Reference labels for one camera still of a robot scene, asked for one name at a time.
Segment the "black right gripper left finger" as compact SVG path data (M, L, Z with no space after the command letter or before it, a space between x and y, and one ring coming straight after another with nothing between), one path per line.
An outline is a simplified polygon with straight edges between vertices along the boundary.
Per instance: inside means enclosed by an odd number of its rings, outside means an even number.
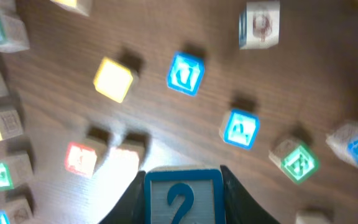
M144 180L146 172L138 171L134 180L113 209L99 224L144 224L145 223L145 195Z

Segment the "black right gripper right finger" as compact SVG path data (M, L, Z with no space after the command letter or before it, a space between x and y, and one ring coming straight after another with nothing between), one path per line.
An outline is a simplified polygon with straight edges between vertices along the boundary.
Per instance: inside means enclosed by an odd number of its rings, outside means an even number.
M227 224L279 224L245 189L231 170L220 165Z

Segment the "blue 2 block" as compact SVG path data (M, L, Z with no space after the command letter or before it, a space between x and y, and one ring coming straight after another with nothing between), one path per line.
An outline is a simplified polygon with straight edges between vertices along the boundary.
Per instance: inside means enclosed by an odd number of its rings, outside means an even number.
M145 223L226 223L218 167L162 166L144 179Z

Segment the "red I block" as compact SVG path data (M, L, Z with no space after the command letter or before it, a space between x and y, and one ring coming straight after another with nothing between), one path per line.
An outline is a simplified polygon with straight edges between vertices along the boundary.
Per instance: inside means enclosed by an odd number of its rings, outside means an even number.
M125 140L119 146L112 148L110 157L113 169L125 175L136 174L143 163L146 152L142 141Z

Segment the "red A block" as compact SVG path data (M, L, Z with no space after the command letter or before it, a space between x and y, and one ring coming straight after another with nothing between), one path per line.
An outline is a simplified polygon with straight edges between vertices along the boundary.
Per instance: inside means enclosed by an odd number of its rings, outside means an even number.
M96 137L87 137L81 142L68 144L65 169L82 177L92 178L108 150L108 144Z

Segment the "blue 5 block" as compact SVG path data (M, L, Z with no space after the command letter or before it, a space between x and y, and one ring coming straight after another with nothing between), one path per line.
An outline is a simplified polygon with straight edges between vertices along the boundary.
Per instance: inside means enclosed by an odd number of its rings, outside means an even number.
M332 221L321 212L303 210L296 214L295 224L332 224Z

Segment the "green B block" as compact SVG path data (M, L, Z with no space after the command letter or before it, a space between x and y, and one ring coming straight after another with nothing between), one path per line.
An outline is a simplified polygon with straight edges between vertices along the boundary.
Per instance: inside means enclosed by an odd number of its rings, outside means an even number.
M300 184L319 169L319 159L301 139L288 136L269 151L269 159L292 182Z

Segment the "blue P block middle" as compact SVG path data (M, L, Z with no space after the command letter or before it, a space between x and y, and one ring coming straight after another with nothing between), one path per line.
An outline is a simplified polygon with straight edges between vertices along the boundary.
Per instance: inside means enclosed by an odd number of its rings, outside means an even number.
M251 150L259 129L258 116L238 108L231 108L223 117L219 135L227 144Z

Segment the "blue T block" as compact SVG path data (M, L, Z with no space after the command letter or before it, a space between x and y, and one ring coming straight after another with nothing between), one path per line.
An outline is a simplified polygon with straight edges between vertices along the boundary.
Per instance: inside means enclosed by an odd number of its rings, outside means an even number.
M0 208L0 224L32 223L32 210L26 198L19 198L5 203Z

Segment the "yellow S block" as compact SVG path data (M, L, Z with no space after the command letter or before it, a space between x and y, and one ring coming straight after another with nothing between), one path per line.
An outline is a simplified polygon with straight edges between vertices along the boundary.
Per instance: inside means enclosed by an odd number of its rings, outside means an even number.
M97 69L93 85L100 94L117 103L122 103L138 79L139 76L135 70L104 57Z

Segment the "blue H block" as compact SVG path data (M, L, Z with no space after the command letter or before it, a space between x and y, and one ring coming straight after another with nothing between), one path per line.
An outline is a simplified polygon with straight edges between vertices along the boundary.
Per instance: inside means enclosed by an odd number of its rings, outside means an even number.
M327 135L326 143L340 160L358 168L358 121L345 121Z

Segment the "green L block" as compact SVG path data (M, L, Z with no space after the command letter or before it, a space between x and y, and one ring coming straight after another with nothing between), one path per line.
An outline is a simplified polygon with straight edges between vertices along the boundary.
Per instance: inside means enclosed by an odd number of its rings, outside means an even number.
M0 191L11 190L33 177L33 170L27 153L0 159Z

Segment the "blue D block middle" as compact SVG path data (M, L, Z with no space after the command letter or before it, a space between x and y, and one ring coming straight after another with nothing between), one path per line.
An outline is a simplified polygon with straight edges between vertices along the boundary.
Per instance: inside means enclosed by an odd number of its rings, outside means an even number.
M167 74L167 86L186 95L196 96L204 73L202 58L184 52L175 52Z

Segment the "white picture block middle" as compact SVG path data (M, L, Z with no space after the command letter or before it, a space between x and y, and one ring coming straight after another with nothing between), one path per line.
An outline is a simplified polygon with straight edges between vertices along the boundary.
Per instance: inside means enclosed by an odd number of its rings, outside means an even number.
M280 37L280 1L251 1L239 15L239 48L267 49Z

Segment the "yellow O block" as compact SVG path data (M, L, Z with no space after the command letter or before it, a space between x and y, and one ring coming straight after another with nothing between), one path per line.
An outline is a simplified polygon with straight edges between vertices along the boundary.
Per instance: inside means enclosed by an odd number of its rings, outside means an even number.
M67 11L89 16L93 0L51 0Z

